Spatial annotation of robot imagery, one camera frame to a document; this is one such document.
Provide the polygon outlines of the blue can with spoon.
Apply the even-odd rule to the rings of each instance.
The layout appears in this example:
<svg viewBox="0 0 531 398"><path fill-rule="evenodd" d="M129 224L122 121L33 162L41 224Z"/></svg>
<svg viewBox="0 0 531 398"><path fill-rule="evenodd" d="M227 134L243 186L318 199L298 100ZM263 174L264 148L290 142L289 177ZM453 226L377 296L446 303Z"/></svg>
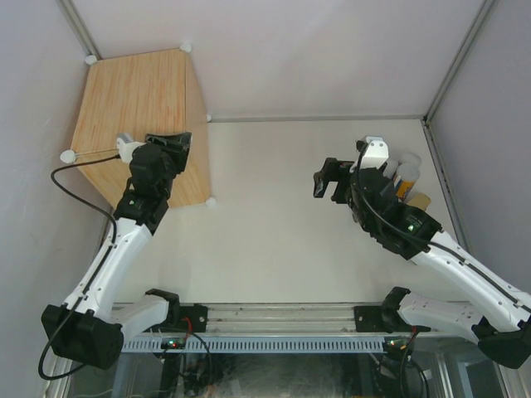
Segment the blue can with spoon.
<svg viewBox="0 0 531 398"><path fill-rule="evenodd" d="M388 159L386 162L386 166L383 169L383 176L387 179L392 180L396 174L397 168L399 166L399 162L394 159Z"/></svg>

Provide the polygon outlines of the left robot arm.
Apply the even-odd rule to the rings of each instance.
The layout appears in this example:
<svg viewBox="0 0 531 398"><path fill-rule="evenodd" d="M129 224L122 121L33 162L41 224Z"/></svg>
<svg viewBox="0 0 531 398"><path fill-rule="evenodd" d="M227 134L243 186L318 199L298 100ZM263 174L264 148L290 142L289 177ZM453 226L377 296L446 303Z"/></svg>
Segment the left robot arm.
<svg viewBox="0 0 531 398"><path fill-rule="evenodd" d="M82 280L59 306L41 315L47 351L79 364L106 370L118 360L125 343L158 326L165 332L182 321L179 297L150 289L136 303L113 308L132 262L153 238L164 215L175 178L184 172L192 134L148 134L143 142L121 133L117 154L130 176L114 213L110 232Z"/></svg>

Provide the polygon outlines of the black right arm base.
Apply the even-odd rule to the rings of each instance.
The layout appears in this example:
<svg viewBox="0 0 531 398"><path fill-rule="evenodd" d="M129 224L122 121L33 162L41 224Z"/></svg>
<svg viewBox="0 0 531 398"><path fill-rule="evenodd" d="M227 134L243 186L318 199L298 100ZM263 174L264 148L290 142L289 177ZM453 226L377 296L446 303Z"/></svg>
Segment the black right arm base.
<svg viewBox="0 0 531 398"><path fill-rule="evenodd" d="M398 313L400 302L411 291L394 287L379 305L358 305L353 309L357 332L410 332L412 326Z"/></svg>

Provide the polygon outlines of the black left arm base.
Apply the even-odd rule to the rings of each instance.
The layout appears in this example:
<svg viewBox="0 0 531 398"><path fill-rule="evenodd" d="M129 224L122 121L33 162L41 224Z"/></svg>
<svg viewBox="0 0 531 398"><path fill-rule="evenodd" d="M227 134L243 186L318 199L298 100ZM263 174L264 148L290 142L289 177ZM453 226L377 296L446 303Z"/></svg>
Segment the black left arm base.
<svg viewBox="0 0 531 398"><path fill-rule="evenodd" d="M208 320L208 307L199 303L181 304L177 294L161 289L150 289L146 295L153 295L168 302L168 311L165 319L155 323L153 328L170 329L179 328L192 332L205 332Z"/></svg>

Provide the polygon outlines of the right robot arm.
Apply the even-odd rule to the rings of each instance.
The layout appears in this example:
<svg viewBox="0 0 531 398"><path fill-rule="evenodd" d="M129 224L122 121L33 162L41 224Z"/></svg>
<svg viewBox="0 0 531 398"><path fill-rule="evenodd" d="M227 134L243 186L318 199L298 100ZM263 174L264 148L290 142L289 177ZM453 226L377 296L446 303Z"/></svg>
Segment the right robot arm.
<svg viewBox="0 0 531 398"><path fill-rule="evenodd" d="M465 303L438 301L396 287L381 304L382 324L448 332L478 346L490 360L520 368L530 357L530 295L468 253L425 211L396 197L382 171L326 158L314 174L316 198L336 185L332 200L385 250L431 269L463 294Z"/></svg>

